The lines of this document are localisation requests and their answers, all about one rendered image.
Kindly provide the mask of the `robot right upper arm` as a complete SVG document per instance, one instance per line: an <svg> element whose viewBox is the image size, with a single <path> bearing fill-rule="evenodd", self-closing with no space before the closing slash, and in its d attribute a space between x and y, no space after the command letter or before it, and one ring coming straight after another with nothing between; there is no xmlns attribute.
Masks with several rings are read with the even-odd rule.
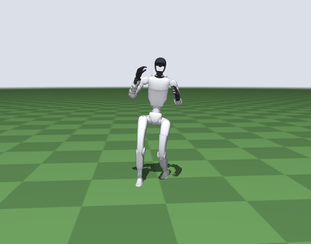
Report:
<svg viewBox="0 0 311 244"><path fill-rule="evenodd" d="M137 88L137 90L136 90L136 93L135 93L134 95L131 94L131 93L129 93L128 96L131 97L132 99L135 99L136 96L137 96L137 93L143 88L143 85L148 84L149 78L150 78L150 77L143 77L143 78L141 78L141 81L140 81L140 84L139 84L139 86L138 86L138 88Z"/></svg>

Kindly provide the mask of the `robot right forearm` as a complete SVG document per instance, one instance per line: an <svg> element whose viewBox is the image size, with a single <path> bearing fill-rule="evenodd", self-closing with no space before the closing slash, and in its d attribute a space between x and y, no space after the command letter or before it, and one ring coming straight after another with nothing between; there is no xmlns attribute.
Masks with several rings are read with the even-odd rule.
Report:
<svg viewBox="0 0 311 244"><path fill-rule="evenodd" d="M132 86L131 86L131 88L130 88L130 90L129 90L129 93L131 93L131 94L134 95L134 94L136 93L136 90L137 90L139 84L140 84L140 80L137 81L137 84L134 84L134 82L133 82L133 84L132 84ZM129 95L129 94L128 94L128 95Z"/></svg>

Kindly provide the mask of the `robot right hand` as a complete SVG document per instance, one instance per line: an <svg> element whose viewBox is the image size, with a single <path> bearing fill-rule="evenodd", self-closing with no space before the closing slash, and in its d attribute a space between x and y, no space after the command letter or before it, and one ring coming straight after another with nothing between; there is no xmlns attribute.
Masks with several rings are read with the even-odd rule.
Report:
<svg viewBox="0 0 311 244"><path fill-rule="evenodd" d="M137 84L137 81L141 80L140 77L141 77L142 73L143 73L144 71L146 71L146 69L143 70L144 68L147 68L147 67L142 66L142 67L140 67L140 68L137 69L136 77L135 77L135 80L134 80L134 84Z"/></svg>

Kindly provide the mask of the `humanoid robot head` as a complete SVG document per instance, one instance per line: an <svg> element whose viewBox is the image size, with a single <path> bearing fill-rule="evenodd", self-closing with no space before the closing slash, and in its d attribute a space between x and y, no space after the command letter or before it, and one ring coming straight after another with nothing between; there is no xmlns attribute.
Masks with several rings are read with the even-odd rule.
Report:
<svg viewBox="0 0 311 244"><path fill-rule="evenodd" d="M159 66L159 67L163 66L164 70L165 70L165 68L166 68L166 60L164 58L162 58L162 57L159 57L159 58L157 58L155 60L155 63L154 63L155 71L157 73L157 76L155 76L155 77L156 78L164 78L164 77L162 77L164 70L163 71L157 71L156 66Z"/></svg>

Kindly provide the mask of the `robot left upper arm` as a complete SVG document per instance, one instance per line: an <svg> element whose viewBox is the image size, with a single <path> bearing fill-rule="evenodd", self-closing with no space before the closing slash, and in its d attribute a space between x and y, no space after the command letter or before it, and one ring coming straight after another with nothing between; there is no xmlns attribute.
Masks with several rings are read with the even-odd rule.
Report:
<svg viewBox="0 0 311 244"><path fill-rule="evenodd" d="M175 80L169 79L169 86L175 86L178 89L178 91L179 91L177 82ZM172 89L172 90L174 90L174 89ZM173 93L175 93L175 92L173 92ZM175 103L175 100L174 100L174 103ZM177 104L175 103L175 105L177 105Z"/></svg>

